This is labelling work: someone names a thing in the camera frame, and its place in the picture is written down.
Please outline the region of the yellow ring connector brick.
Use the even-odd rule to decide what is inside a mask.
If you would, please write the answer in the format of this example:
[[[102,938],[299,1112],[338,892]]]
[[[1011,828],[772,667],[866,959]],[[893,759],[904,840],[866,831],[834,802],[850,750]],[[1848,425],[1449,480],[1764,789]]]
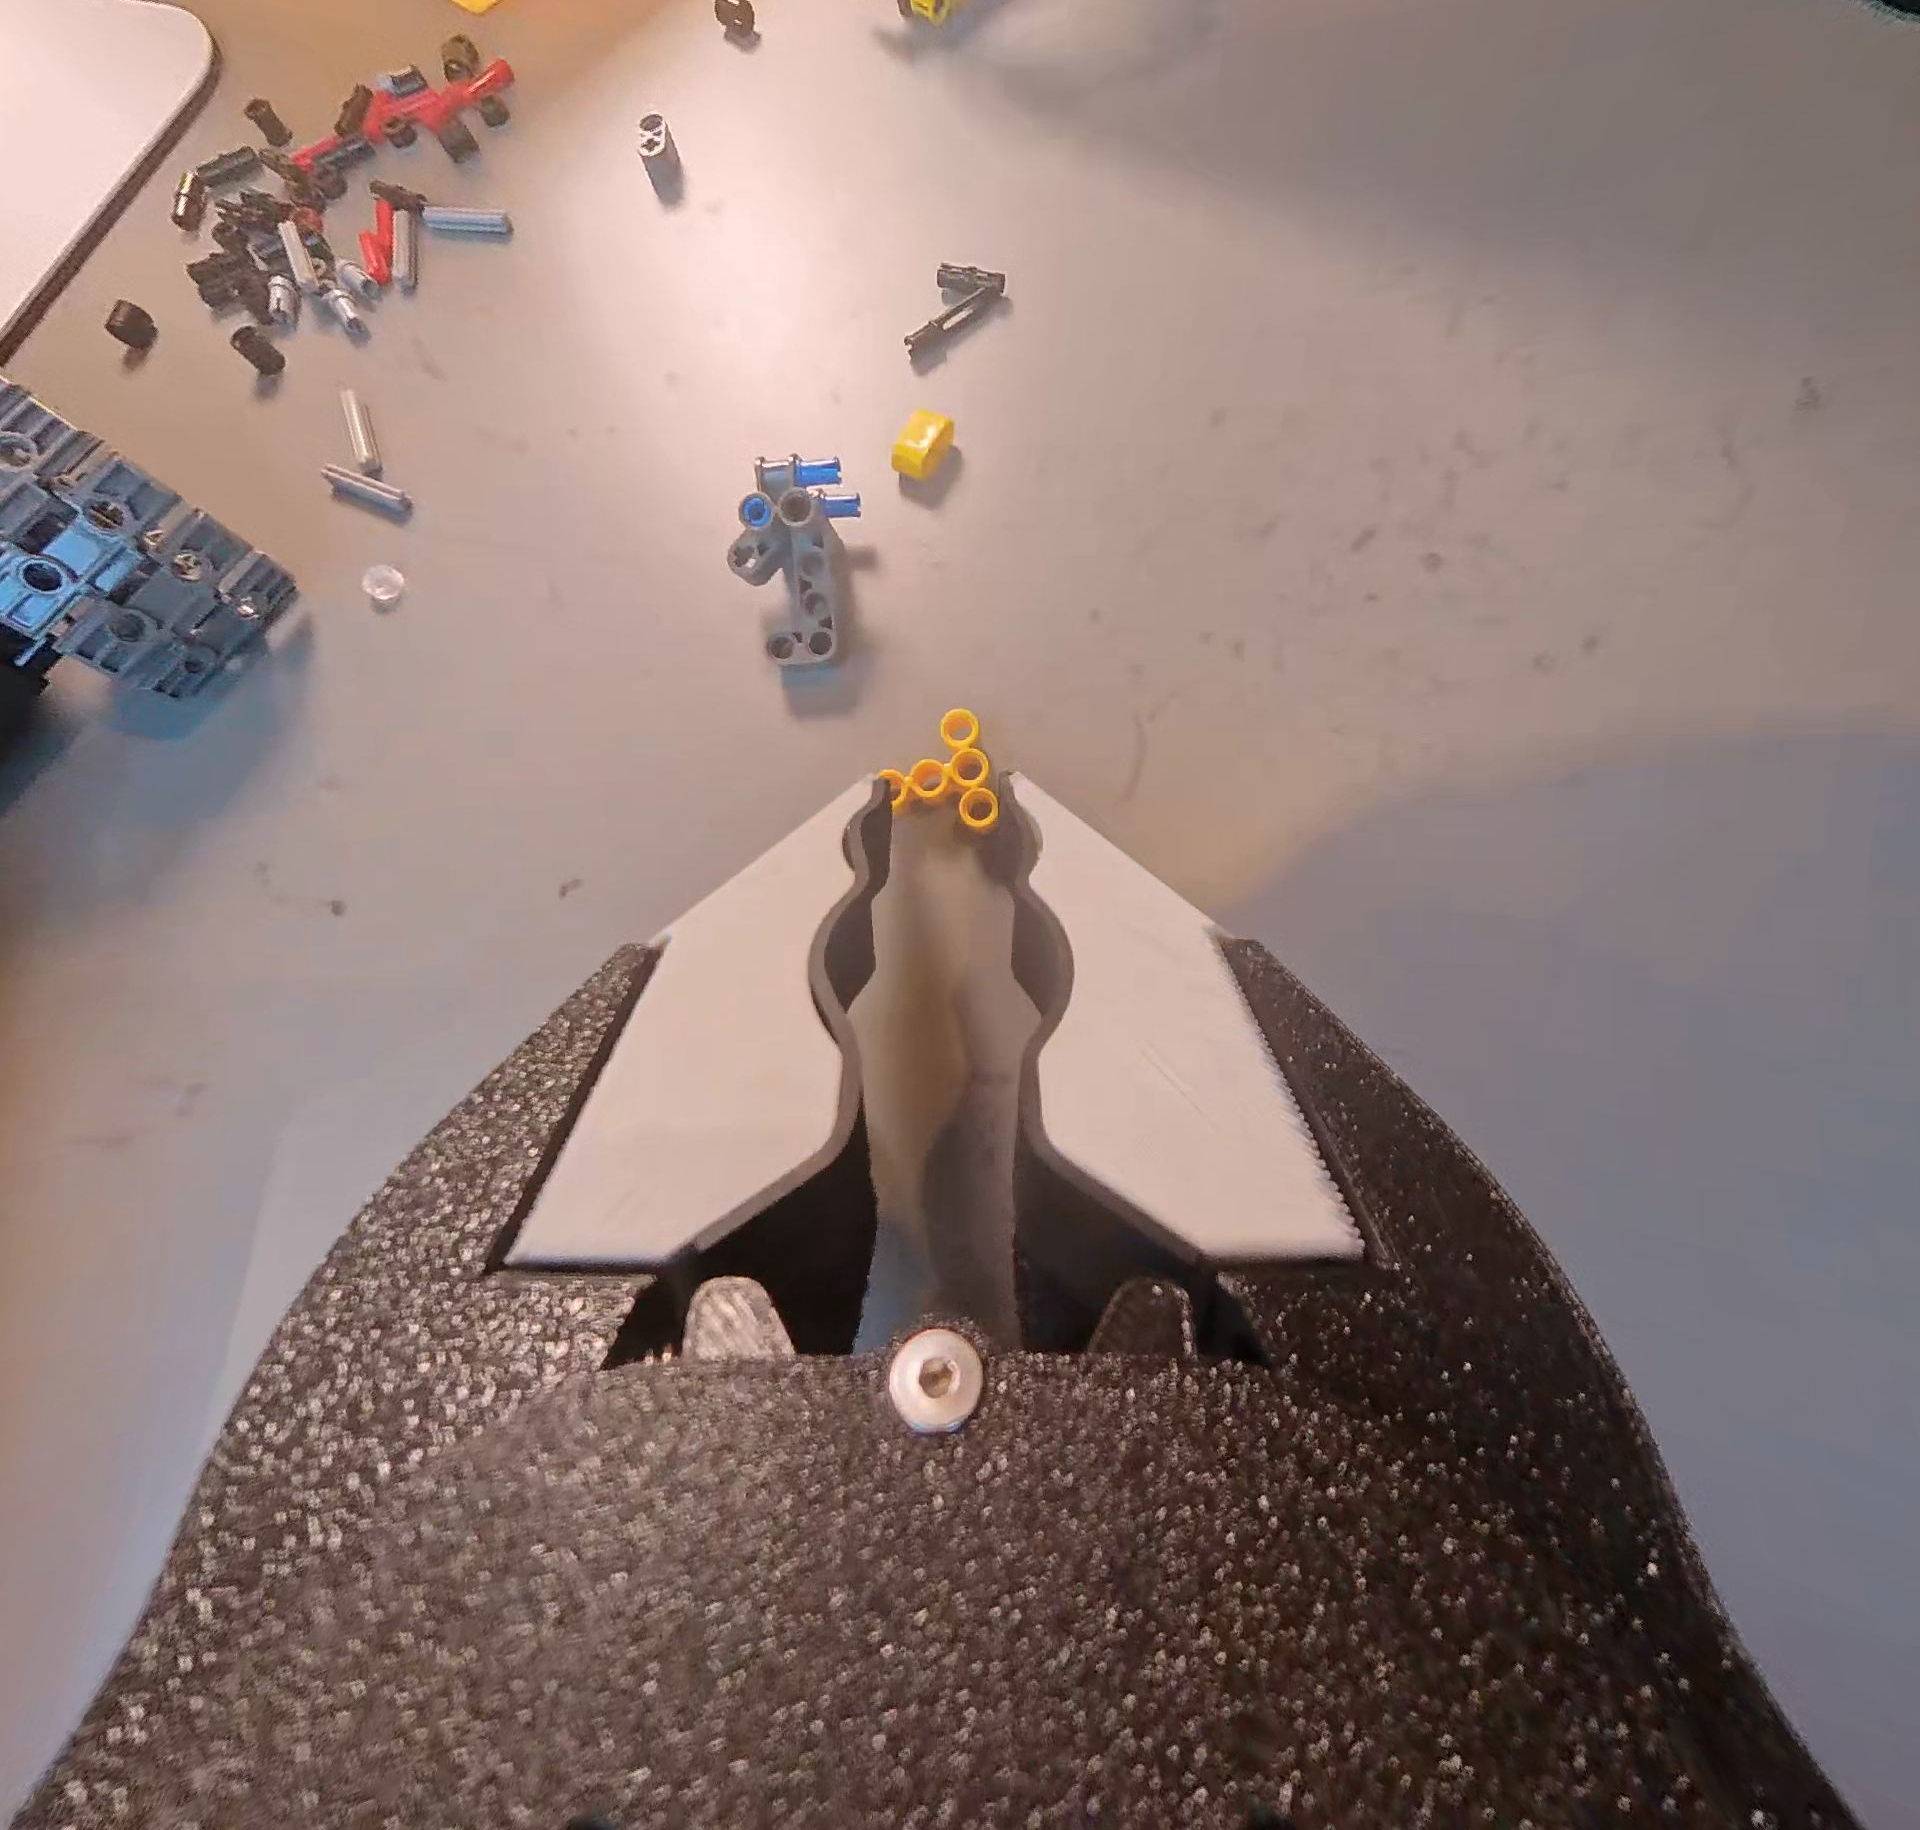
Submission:
[[[978,712],[941,712],[941,750],[900,763],[883,763],[874,782],[887,789],[893,812],[957,806],[967,831],[994,831],[994,763],[984,752]]]

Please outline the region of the grey brick beam assembly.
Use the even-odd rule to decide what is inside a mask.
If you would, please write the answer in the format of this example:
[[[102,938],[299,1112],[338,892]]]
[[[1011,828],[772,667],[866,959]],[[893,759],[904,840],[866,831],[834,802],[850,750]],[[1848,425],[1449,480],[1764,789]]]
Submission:
[[[763,627],[779,667],[834,667],[848,634],[848,543],[840,523],[866,519],[848,490],[840,456],[757,456],[752,490],[736,507],[732,571],[741,585],[785,576],[785,617]]]

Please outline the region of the black long brick pin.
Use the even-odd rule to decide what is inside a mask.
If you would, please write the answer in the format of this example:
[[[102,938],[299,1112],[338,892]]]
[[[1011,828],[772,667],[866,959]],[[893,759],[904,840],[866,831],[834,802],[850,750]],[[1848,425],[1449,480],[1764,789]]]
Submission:
[[[961,330],[984,321],[1002,305],[994,283],[978,283],[957,305],[941,305],[923,330],[904,337],[904,359],[941,352]]]

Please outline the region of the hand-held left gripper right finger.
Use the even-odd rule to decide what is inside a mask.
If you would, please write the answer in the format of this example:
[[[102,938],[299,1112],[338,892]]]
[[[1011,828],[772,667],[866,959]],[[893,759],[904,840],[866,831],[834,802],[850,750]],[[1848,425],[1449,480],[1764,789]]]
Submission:
[[[1032,1262],[1355,1262],[1364,1222],[1207,910],[1011,772]]]

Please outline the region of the grey desk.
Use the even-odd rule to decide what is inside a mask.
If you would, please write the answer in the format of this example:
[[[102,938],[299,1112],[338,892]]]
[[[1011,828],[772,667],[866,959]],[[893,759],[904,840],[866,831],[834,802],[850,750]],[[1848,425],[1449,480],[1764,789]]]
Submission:
[[[973,703],[1495,1166],[1784,1715],[1917,1822],[1917,22],[502,0],[512,127],[405,179],[518,236],[257,388],[179,165],[462,16],[179,4],[225,80],[11,369],[302,611],[184,712],[63,667],[8,763],[8,1819],[383,1172]],[[941,264],[1011,291],[904,359]],[[320,486],[338,388],[405,523]],[[866,500],[834,667],[732,571],[757,456]]]

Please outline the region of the pile of small black pins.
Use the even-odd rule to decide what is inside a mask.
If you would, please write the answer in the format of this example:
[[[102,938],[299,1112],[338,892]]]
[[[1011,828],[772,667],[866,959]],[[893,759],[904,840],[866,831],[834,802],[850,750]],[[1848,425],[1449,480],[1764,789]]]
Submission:
[[[445,82],[485,58],[494,54],[481,54],[481,43],[458,33],[437,50],[437,72],[397,66],[358,82],[388,82],[388,88],[402,80]],[[421,207],[453,207],[453,200],[431,200],[405,173],[378,172],[378,156],[405,156],[405,153],[437,148],[424,132],[405,148],[353,148],[358,156],[349,165],[299,172],[292,153],[333,132],[333,122],[302,139],[269,99],[248,99],[244,122],[248,122],[248,139],[179,173],[168,233],[191,240],[191,264],[184,264],[191,291],[225,321],[230,352],[257,377],[277,377],[289,337],[299,337],[299,321],[326,321],[338,342],[366,345],[372,311],[397,291],[402,297],[421,291],[421,246],[431,236],[421,225]]]

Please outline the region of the yellow tracked toy bulldozer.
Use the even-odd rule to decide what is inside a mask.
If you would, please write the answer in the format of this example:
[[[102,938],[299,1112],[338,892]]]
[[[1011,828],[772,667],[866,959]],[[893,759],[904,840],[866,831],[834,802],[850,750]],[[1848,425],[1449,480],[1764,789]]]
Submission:
[[[192,696],[292,611],[299,576],[26,382],[0,382],[0,680],[57,665]]]

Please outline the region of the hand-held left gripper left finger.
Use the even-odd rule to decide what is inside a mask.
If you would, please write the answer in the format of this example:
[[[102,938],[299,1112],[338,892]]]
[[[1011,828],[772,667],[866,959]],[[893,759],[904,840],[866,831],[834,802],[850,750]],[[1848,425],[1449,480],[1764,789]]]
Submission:
[[[887,858],[893,782],[855,778],[649,943],[502,1262],[664,1270],[848,1160]]]

